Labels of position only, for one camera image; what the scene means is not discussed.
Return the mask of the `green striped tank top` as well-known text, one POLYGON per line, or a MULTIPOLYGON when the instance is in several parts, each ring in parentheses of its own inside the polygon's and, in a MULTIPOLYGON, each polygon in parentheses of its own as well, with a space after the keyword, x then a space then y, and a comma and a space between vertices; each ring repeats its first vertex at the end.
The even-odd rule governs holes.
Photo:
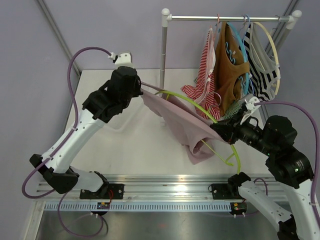
POLYGON ((238 111, 242 108, 242 104, 239 103, 239 101, 234 101, 228 109, 225 111, 225 114, 223 116, 224 120, 228 120, 232 118, 234 115, 238 113, 238 111))

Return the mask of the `pink tank top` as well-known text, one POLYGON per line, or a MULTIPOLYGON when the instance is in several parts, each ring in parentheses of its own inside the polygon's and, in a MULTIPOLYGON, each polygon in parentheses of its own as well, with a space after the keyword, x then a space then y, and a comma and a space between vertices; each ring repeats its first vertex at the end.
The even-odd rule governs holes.
POLYGON ((185 148, 194 165, 213 157, 212 141, 222 138, 210 127, 210 123, 193 112, 174 95, 156 95, 142 90, 143 103, 157 116, 163 118, 175 139, 185 148))

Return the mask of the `red striped tank top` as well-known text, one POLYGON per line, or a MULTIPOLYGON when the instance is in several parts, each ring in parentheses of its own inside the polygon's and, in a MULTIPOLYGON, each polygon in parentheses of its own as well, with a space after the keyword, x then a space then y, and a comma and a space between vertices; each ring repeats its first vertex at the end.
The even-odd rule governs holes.
POLYGON ((184 85, 181 91, 195 103, 200 105, 214 119, 221 117, 221 96, 216 92, 214 68, 216 64, 215 33, 209 28, 202 49, 199 68, 194 85, 184 85))

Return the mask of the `green hanger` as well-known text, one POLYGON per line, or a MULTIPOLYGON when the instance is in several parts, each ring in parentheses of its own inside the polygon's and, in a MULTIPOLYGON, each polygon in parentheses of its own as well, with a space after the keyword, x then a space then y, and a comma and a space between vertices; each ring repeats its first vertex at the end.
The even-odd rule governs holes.
MULTIPOLYGON (((165 99, 168 100, 170 96, 175 96, 178 97, 190 104, 192 104, 194 107, 196 107, 198 110, 200 110, 202 113, 204 113, 210 120, 212 120, 213 123, 217 123, 218 121, 207 111, 205 110, 202 106, 200 106, 198 103, 196 103, 195 101, 191 100, 190 98, 183 96, 181 94, 178 94, 176 92, 172 92, 172 91, 168 91, 168 90, 160 90, 157 93, 155 93, 155 95, 159 95, 159 94, 166 94, 165 99)), ((242 163, 241 163, 241 159, 239 157, 238 151, 236 149, 236 147, 231 144, 230 148, 232 149, 232 154, 227 158, 227 159, 223 159, 221 157, 221 155, 219 155, 205 140, 201 140, 201 142, 207 147, 209 148, 215 155, 218 156, 219 159, 221 159, 226 165, 233 167, 234 164, 230 163, 229 160, 232 157, 235 157, 236 160, 236 173, 239 175, 241 172, 241 167, 242 167, 242 163)))

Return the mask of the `brown tank top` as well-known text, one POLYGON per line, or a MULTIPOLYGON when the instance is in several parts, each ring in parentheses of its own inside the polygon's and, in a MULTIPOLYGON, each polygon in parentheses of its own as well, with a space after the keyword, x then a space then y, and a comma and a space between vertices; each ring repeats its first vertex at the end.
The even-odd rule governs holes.
POLYGON ((242 97, 242 80, 239 77, 245 80, 246 73, 250 71, 227 22, 221 24, 215 56, 215 92, 220 95, 217 100, 220 102, 220 115, 224 116, 230 105, 242 97))

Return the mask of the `pink hanger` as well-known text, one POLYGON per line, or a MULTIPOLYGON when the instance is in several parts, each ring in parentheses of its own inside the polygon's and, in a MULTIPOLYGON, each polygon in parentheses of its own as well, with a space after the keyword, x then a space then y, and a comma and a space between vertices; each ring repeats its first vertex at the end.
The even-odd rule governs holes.
POLYGON ((205 57, 205 96, 206 104, 209 107, 215 105, 215 76, 214 69, 216 65, 216 53, 215 53, 215 39, 218 33, 218 28, 220 24, 220 15, 217 15, 217 23, 215 26, 211 26, 207 33, 205 46, 207 47, 206 57, 205 57))

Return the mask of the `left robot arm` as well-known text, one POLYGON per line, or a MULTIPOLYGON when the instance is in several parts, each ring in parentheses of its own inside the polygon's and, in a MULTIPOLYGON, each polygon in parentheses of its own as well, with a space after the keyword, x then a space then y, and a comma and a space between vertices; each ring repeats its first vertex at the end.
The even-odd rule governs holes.
POLYGON ((142 94, 137 70, 129 66, 118 67, 106 83, 89 94, 74 125, 50 150, 33 154, 30 163, 59 194, 81 189, 90 191, 97 199, 103 199, 108 194, 108 180, 97 171, 79 170, 71 163, 98 130, 121 114, 132 98, 142 94))

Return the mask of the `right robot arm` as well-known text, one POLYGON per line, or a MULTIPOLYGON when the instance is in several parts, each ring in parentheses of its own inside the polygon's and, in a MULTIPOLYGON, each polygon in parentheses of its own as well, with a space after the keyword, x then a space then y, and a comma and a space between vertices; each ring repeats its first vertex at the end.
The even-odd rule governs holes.
POLYGON ((212 184, 213 198, 249 201, 272 224, 280 240, 318 240, 320 210, 311 194, 316 175, 308 158, 293 146, 298 133, 292 123, 274 115, 260 128, 249 119, 240 119, 236 115, 210 127, 227 143, 240 140, 266 155, 265 165, 284 190, 291 210, 280 207, 244 172, 229 177, 227 183, 212 184))

